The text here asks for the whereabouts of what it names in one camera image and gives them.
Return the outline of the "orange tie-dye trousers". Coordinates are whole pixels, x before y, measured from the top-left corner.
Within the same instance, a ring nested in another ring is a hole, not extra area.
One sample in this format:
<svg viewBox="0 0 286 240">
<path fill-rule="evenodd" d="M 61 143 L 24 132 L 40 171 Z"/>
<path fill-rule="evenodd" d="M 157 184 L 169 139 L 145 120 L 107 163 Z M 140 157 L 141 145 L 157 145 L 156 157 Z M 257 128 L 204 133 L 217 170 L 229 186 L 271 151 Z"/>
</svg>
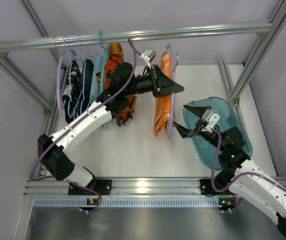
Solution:
<svg viewBox="0 0 286 240">
<path fill-rule="evenodd" d="M 168 51 L 164 51 L 160 57 L 161 71 L 171 80 L 173 79 L 173 64 L 171 54 Z M 163 130 L 168 139 L 171 138 L 170 135 L 170 116 L 172 97 L 171 95 L 166 95 L 155 100 L 155 114 L 153 123 L 153 134 L 157 137 Z"/>
</svg>

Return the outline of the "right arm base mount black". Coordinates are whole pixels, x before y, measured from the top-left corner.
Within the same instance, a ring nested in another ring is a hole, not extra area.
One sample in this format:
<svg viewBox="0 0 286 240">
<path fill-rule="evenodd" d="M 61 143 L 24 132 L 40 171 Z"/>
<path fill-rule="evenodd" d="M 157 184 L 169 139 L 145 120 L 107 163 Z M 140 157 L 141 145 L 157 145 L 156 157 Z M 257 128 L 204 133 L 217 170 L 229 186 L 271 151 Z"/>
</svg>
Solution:
<svg viewBox="0 0 286 240">
<path fill-rule="evenodd" d="M 203 178 L 199 181 L 200 183 L 200 191 L 202 195 L 207 197 L 214 197 L 216 195 L 232 195 L 229 190 L 224 192 L 217 192 L 212 188 L 211 180 L 209 178 Z"/>
</svg>

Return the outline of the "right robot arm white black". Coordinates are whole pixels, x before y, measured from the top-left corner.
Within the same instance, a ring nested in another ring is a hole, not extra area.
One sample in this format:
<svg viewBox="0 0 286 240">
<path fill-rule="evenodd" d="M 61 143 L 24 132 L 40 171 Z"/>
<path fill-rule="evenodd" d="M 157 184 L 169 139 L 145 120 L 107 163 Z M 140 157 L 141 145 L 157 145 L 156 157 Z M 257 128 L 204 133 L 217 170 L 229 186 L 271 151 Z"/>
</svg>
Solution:
<svg viewBox="0 0 286 240">
<path fill-rule="evenodd" d="M 217 128 L 220 115 L 211 106 L 190 106 L 184 108 L 198 116 L 194 129 L 188 129 L 176 122 L 173 126 L 182 138 L 200 136 L 216 147 L 213 164 L 220 163 L 222 171 L 213 169 L 210 176 L 211 188 L 215 193 L 229 191 L 251 203 L 262 211 L 277 226 L 286 238 L 286 188 L 266 174 L 243 151 L 245 140 L 238 127 L 224 132 Z"/>
</svg>

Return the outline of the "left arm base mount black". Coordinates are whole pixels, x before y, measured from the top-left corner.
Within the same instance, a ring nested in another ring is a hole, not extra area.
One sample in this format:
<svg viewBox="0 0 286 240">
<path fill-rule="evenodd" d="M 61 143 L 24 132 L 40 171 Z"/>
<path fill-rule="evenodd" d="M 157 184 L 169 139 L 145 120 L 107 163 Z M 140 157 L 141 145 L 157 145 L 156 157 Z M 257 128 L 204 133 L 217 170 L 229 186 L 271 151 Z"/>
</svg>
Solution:
<svg viewBox="0 0 286 240">
<path fill-rule="evenodd" d="M 108 196 L 112 190 L 112 183 L 111 179 L 96 179 L 95 182 L 91 183 L 87 188 L 97 192 L 101 196 Z M 68 195 L 70 196 L 95 196 L 94 193 L 75 186 L 74 184 L 70 183 L 68 187 Z"/>
</svg>

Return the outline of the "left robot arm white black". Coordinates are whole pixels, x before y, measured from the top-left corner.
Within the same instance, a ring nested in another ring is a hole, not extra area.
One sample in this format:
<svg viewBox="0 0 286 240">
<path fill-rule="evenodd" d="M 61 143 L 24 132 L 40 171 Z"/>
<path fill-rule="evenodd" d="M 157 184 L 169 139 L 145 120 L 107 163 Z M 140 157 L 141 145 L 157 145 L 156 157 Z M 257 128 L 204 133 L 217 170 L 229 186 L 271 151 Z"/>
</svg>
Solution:
<svg viewBox="0 0 286 240">
<path fill-rule="evenodd" d="M 145 75 L 134 75 L 128 62 L 119 63 L 107 74 L 110 85 L 75 120 L 66 127 L 37 140 L 40 163 L 56 181 L 73 182 L 90 188 L 95 182 L 93 173 L 77 166 L 69 155 L 84 139 L 105 123 L 115 119 L 130 105 L 129 97 L 152 93 L 161 98 L 184 91 L 184 87 L 171 80 L 158 65 L 153 65 Z"/>
</svg>

